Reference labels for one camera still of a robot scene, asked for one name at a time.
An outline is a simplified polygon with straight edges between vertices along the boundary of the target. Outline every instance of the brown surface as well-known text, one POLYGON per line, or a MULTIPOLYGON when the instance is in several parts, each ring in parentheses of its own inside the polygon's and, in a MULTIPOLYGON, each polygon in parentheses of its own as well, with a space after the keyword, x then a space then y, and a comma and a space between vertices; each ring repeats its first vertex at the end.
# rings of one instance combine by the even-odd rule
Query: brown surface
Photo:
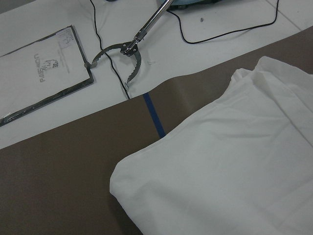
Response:
MULTIPOLYGON (((313 27, 150 92, 166 132, 267 55, 313 73, 313 27)), ((143 97, 0 150, 0 234, 139 235, 109 193, 117 162, 158 140, 143 97)))

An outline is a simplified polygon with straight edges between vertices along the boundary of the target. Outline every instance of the white cloth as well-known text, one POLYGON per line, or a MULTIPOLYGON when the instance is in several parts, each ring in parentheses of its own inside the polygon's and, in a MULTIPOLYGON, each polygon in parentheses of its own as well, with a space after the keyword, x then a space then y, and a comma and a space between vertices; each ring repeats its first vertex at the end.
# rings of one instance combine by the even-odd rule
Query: white cloth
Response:
POLYGON ((110 192, 145 235, 312 235, 313 77, 267 57, 237 70, 110 192))

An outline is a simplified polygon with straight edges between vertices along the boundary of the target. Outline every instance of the white tabletop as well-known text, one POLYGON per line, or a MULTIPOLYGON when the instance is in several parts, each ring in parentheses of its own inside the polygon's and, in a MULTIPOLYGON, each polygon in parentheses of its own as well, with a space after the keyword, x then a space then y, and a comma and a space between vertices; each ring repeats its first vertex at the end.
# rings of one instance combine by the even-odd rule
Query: white tabletop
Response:
MULTIPOLYGON (((204 70, 312 26, 311 2, 281 0, 274 25, 200 45, 184 43, 177 19, 165 13, 138 45, 142 65, 130 86, 131 97, 148 92, 172 77, 204 70)), ((94 3, 103 47, 131 41, 159 6, 157 0, 94 0, 94 3)), ((269 23, 274 18, 275 4, 276 0, 223 0, 176 13, 181 16, 187 39, 192 41, 269 23)), ((99 52, 89 0, 36 0, 0 14, 0 22, 0 55, 69 25, 75 27, 88 61, 99 52)), ((133 62, 118 51, 110 54, 126 80, 134 69, 133 62)), ((0 127, 0 148, 125 101, 108 60, 101 61, 92 69, 94 84, 0 127)))

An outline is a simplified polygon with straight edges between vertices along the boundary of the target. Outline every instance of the black cord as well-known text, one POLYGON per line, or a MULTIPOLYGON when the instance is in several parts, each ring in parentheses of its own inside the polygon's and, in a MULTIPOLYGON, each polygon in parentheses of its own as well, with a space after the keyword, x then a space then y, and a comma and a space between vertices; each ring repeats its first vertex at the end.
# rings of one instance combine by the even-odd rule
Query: black cord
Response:
POLYGON ((208 39, 205 39, 205 40, 197 41, 197 42, 190 42, 190 41, 188 41, 188 40, 185 38, 184 33, 182 32, 182 26, 181 26, 180 17, 179 17, 178 15, 176 15, 175 13, 173 13, 172 11, 170 11, 170 10, 167 10, 167 12, 168 12, 168 13, 171 13, 172 15, 174 15, 174 16, 177 17, 177 19, 178 19, 178 21, 179 21, 180 34, 181 34, 181 37, 182 37, 182 39, 184 40, 184 42, 186 42, 186 43, 188 43, 188 44, 198 44, 198 43, 204 43, 204 42, 210 41, 210 40, 212 40, 212 39, 225 36, 225 35, 227 35, 227 34, 236 33, 236 32, 241 32, 241 31, 246 31, 246 30, 251 30, 251 29, 260 28, 260 27, 265 27, 265 26, 269 26, 269 25, 274 24, 274 23, 276 22, 276 20, 277 20, 277 15, 278 15, 278 3, 279 3, 279 0, 277 0, 275 19, 274 19, 274 21, 272 21, 271 23, 261 24, 261 25, 257 25, 257 26, 253 26, 253 27, 249 27, 249 28, 244 28, 244 29, 239 29, 239 30, 234 30, 234 31, 231 31, 231 32, 228 32, 228 33, 223 33, 223 34, 221 34, 221 35, 218 35, 218 36, 215 36, 215 37, 212 37, 212 38, 208 38, 208 39))
MULTIPOLYGON (((91 4, 92 4, 92 6, 93 6, 93 21, 94 21, 94 29, 95 29, 96 35, 97 35, 97 37, 98 37, 98 39, 99 39, 100 49, 101 49, 101 50, 103 50, 103 48, 102 48, 102 40, 101 40, 100 35, 98 34, 98 29, 97 29, 97 22, 96 22, 96 7, 94 6, 94 4, 93 4, 92 0, 90 0, 90 2, 91 2, 91 4)), ((106 56, 108 57, 108 59, 110 60, 110 63, 111 63, 111 68, 113 69, 113 71, 115 72, 116 76, 118 77, 118 80, 119 80, 119 82, 121 83, 121 85, 122 85, 122 87, 123 87, 123 90, 124 90, 124 92, 125 92, 125 94, 126 94, 126 96, 127 96, 127 99, 131 99, 131 98, 129 97, 129 95, 128 95, 128 92, 127 92, 127 90, 126 90, 125 86, 124 86, 124 83, 123 83, 122 78, 120 77, 120 75, 118 74, 118 72, 116 71, 116 69, 114 68, 112 58, 111 58, 111 57, 110 57, 107 53, 105 53, 105 55, 106 55, 106 56)))

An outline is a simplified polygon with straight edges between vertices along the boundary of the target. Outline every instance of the blue stripe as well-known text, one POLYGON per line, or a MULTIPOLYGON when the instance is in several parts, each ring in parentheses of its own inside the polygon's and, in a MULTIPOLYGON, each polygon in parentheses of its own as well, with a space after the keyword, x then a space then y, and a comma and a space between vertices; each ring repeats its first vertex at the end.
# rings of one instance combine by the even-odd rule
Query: blue stripe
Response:
POLYGON ((163 129, 163 126, 162 126, 160 119, 158 118, 156 109, 152 103, 152 100, 149 96, 149 93, 143 94, 143 98, 145 99, 146 105, 147 105, 149 112, 150 112, 150 116, 151 116, 151 118, 155 124, 156 130, 157 130, 158 135, 160 136, 160 139, 161 139, 165 136, 165 131, 163 129))

